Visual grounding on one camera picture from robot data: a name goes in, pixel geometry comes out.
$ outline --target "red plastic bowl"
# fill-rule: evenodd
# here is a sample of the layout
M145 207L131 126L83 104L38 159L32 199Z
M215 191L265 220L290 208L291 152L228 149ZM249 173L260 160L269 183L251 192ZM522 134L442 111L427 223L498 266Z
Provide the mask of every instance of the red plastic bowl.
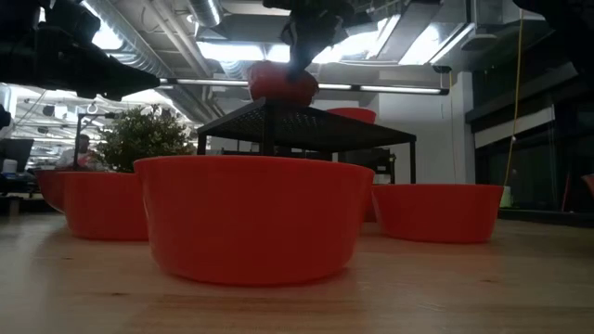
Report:
M60 173L68 228L79 238L148 240L142 192L133 173Z
M59 170L35 171L37 185L44 196L45 202L59 212L64 212L64 184L58 173Z
M373 195L369 192L367 204L365 206L365 221L367 223L377 222L375 217L375 208L373 207Z
M161 269L241 286L340 271L373 181L364 167L270 157L153 158L135 170Z
M398 185L372 191L378 221L390 237L481 243L493 233L503 187Z
M316 78L306 71L295 82L289 82L287 64L259 61L250 67L248 73L253 100L266 97L307 107L318 91Z
M370 124L373 124L377 117L375 111L365 108L336 108L328 109L328 112Z

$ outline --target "bowl rim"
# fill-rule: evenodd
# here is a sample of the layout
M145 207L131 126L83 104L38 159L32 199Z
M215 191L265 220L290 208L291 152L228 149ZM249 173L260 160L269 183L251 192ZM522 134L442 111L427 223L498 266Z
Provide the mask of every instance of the bowl rim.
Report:
M59 172L59 174L64 175L64 176L74 176L74 175L78 175L78 176L105 176L105 175L109 175L110 177L136 177L136 173L114 173L114 172L73 172L73 171L64 171L64 172Z
M372 190L375 190L377 188L388 188L388 187L431 187L431 188L435 188L435 187L441 187L441 188L447 188L447 187L473 187L473 188L489 188L489 189L503 189L504 186L497 186L497 185L469 185L469 184L464 184L464 185L457 185L457 184L404 184L404 185L373 185L371 186Z
M373 170L363 167L354 165L351 163L345 162L334 162L334 161L317 161L311 159L297 159L297 158L285 158L285 157L268 157L268 156L240 156L240 155L214 155L214 156L204 156L204 155L193 155L193 156L169 156L169 157L154 157L154 158L145 158L139 159L134 161L134 165L136 167L137 164L148 164L155 161L184 161L184 160L214 160L214 161L270 161L270 162L290 162L294 164L302 164L302 165L320 165L320 166L328 166L330 168L343 168L343 169L352 169L357 171L370 171Z

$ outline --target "black metal stand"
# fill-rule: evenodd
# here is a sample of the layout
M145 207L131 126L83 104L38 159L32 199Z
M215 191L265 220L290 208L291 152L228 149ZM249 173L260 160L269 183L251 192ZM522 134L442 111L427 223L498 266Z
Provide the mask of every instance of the black metal stand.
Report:
M275 113L270 107L265 107L264 131L260 152L264 156L275 155Z
M417 143L410 142L410 183L417 183Z
M410 145L410 182L417 182L417 137L379 125L308 107L261 98L197 130L198 154L206 154L209 135L260 143L260 152L275 156L275 147L317 152L344 152L397 144Z

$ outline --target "leaves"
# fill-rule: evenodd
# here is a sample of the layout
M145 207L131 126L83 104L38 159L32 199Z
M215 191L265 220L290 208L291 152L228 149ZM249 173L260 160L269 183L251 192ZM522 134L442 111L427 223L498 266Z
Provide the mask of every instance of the leaves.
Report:
M162 118L143 107L126 111L112 125L99 130L104 143L97 146L97 159L121 173L133 173L134 161L144 158L188 154L185 126L174 118Z

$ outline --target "white wall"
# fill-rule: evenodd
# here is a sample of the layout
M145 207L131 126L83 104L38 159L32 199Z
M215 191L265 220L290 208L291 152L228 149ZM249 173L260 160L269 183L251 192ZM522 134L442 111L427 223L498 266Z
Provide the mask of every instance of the white wall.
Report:
M474 182L474 147L464 121L471 109L469 80L469 73L461 73L449 96L381 94L368 106L379 111L378 125L417 136L418 183ZM409 183L409 145L391 150L396 155L396 183Z

